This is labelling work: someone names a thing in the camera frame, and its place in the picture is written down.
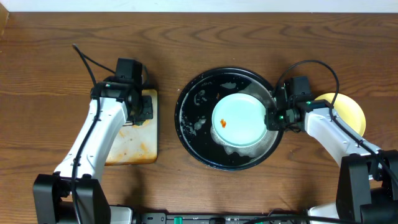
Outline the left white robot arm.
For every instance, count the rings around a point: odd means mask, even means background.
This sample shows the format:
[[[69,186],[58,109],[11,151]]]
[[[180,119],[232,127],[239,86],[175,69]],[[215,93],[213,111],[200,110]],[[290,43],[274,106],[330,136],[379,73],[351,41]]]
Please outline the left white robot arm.
[[[110,205],[101,187],[106,166],[150,164],[158,154],[158,94],[143,89],[143,109],[132,118],[136,93],[127,84],[100,83],[99,100],[91,100],[88,116],[72,148],[53,174],[40,174],[34,185],[39,223],[134,223],[134,210]]]

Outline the black round tray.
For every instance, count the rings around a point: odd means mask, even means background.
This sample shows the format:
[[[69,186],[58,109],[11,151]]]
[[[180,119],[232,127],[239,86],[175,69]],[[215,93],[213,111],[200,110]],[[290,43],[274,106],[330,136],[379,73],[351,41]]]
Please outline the black round tray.
[[[216,104],[234,93],[251,95],[265,107],[273,107],[273,89],[265,78],[244,68],[220,67],[201,73],[177,100],[174,120],[180,142],[191,156],[215,169],[243,170],[260,164],[277,149],[282,131],[267,131],[258,143],[242,149],[217,139],[211,116]]]

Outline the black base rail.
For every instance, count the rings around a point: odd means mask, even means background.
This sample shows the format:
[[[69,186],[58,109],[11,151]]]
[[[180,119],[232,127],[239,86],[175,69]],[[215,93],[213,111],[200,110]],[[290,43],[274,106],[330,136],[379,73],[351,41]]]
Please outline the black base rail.
[[[166,214],[137,213],[132,218],[132,224],[243,224],[251,220],[276,217],[281,213],[271,215],[222,215],[222,214]]]

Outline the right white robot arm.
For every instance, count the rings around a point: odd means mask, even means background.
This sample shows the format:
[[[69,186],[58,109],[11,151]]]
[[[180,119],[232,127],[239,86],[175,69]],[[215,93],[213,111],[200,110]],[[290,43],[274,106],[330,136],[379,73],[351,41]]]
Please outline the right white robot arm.
[[[340,167],[335,202],[288,217],[304,223],[397,223],[397,151],[384,151],[349,127],[334,104],[311,91],[277,88],[266,111],[268,130],[301,131],[316,139]]]

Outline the yellow plate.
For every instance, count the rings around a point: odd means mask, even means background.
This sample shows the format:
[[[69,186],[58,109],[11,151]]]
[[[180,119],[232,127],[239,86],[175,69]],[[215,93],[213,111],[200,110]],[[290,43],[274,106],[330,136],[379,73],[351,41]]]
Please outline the yellow plate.
[[[338,94],[334,109],[341,119],[360,136],[364,135],[366,129],[366,118],[361,107],[352,98]]]

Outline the mint plate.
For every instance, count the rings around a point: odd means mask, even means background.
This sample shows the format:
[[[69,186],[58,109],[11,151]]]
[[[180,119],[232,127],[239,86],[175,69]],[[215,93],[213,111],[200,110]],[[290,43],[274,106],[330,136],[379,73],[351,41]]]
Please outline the mint plate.
[[[255,97],[234,93],[222,98],[212,112],[212,126],[225,143],[251,146],[266,134],[265,106]]]

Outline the black rectangular soapy tray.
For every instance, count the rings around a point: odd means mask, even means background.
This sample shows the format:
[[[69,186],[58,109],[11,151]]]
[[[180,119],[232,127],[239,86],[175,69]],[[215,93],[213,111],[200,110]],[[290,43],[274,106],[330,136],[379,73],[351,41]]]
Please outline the black rectangular soapy tray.
[[[155,89],[144,90],[143,96],[152,100],[153,118],[141,125],[123,126],[116,136],[106,166],[150,164],[158,153],[158,93]]]

